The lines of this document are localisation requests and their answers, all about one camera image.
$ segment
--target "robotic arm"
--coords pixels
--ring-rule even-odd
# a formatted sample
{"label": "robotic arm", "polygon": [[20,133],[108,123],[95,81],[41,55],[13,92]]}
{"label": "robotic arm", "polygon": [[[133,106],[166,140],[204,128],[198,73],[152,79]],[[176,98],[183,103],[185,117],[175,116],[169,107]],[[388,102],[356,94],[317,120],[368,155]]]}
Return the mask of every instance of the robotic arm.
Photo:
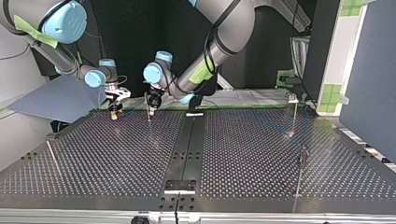
{"label": "robotic arm", "polygon": [[38,32],[55,37],[60,43],[71,44],[85,32],[87,14],[84,7],[73,0],[0,0],[0,24],[12,34],[22,36],[32,48],[55,65],[58,73],[84,79],[92,88],[105,86],[106,98],[110,100],[108,109],[111,118],[117,119],[122,103],[131,93],[119,88],[114,60],[100,60],[99,67],[80,65],[62,45],[53,48],[17,30],[15,16],[28,22]]}
{"label": "robotic arm", "polygon": [[181,77],[170,71],[172,54],[158,51],[153,63],[144,70],[144,78],[151,84],[148,100],[153,115],[162,103],[167,91],[182,104],[194,96],[194,90],[216,74],[217,67],[229,57],[241,51],[250,39],[255,22],[254,5],[250,0],[189,0],[213,24],[215,38],[209,42],[208,35],[204,52],[192,63]]}

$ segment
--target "blue cap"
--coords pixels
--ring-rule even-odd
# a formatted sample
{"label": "blue cap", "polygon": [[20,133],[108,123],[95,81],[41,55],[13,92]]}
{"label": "blue cap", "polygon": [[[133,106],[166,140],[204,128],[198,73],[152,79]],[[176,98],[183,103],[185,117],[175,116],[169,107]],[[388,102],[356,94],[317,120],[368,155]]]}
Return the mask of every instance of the blue cap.
{"label": "blue cap", "polygon": [[157,63],[149,63],[143,71],[143,77],[149,83],[158,84],[163,78],[163,69]]}
{"label": "blue cap", "polygon": [[117,67],[116,62],[112,59],[101,59],[99,61],[99,66]]}
{"label": "blue cap", "polygon": [[[53,6],[48,13],[57,6],[58,4]],[[41,32],[55,37],[61,43],[71,44],[82,37],[86,27],[87,13],[84,7],[76,1],[71,1],[44,22]]]}
{"label": "blue cap", "polygon": [[98,88],[105,85],[106,76],[99,70],[91,70],[85,75],[85,83],[92,88]]}
{"label": "blue cap", "polygon": [[185,97],[183,97],[183,99],[181,99],[180,102],[183,105],[186,105],[186,104],[188,104],[190,102],[190,100],[192,99],[193,96],[194,96],[194,94],[188,94]]}
{"label": "blue cap", "polygon": [[166,51],[158,51],[157,55],[155,55],[155,58],[169,62],[169,63],[171,63],[173,61],[173,55]]}
{"label": "blue cap", "polygon": [[189,0],[193,7],[197,5],[198,0]]}

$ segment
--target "black curtain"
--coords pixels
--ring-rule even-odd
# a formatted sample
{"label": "black curtain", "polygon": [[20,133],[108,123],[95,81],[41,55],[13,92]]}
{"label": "black curtain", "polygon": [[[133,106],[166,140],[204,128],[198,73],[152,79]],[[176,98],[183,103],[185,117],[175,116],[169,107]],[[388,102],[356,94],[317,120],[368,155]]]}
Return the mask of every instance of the black curtain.
{"label": "black curtain", "polygon": [[[299,1],[312,19],[316,0]],[[149,87],[143,69],[157,50],[174,55],[173,72],[181,75],[203,51],[210,22],[187,0],[91,1],[106,55],[117,61],[118,71],[133,96]],[[290,24],[269,7],[256,10],[256,29],[247,47],[221,69],[238,88],[273,88],[277,70],[291,69]],[[203,94],[216,90],[213,78]]]}

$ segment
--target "metal plate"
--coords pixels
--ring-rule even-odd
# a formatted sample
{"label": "metal plate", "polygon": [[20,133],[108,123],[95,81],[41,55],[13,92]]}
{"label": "metal plate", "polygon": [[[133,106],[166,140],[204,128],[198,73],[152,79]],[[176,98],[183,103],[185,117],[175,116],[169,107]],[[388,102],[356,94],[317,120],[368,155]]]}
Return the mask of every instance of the metal plate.
{"label": "metal plate", "polygon": [[[158,210],[183,120],[183,112],[158,112],[151,122],[146,112],[116,121],[107,112],[96,113],[19,169],[2,176],[0,197],[66,199],[77,202],[75,206],[109,200],[102,206],[111,209],[116,204],[120,209],[120,204],[126,204],[127,209]],[[151,202],[155,207],[144,205]]]}
{"label": "metal plate", "polygon": [[303,109],[208,111],[204,135],[194,211],[396,214],[396,174]]}

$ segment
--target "perforated metal table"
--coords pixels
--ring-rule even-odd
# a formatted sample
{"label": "perforated metal table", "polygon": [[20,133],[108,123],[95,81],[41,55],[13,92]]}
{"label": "perforated metal table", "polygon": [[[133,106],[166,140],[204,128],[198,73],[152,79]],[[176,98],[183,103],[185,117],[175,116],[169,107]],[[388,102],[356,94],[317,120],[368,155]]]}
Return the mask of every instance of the perforated metal table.
{"label": "perforated metal table", "polygon": [[[151,122],[146,112],[117,121],[93,113],[0,173],[0,217],[9,209],[396,215],[396,174],[326,119],[303,109],[292,117],[288,108],[160,111]],[[169,181],[192,181],[192,194],[165,194]]]}

